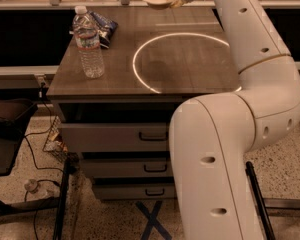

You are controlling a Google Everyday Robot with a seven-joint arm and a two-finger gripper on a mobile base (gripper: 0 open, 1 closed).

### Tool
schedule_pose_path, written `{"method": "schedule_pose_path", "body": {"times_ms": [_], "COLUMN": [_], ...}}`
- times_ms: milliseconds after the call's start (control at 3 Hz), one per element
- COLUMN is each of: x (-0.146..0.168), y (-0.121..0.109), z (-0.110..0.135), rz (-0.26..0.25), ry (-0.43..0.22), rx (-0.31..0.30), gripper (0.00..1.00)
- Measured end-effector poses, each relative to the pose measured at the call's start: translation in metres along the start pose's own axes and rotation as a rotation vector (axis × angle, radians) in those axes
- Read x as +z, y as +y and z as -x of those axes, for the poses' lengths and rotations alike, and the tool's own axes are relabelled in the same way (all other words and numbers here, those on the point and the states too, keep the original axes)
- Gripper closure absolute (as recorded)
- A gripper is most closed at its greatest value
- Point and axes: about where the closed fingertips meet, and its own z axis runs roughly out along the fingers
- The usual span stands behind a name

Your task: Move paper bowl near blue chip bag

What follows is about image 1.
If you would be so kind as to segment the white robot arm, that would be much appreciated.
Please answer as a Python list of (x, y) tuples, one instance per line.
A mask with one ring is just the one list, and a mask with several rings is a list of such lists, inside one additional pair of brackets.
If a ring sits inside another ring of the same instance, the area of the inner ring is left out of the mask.
[(243, 156), (300, 121), (300, 75), (258, 0), (214, 0), (239, 75), (234, 92), (182, 103), (170, 123), (186, 240), (264, 240)]

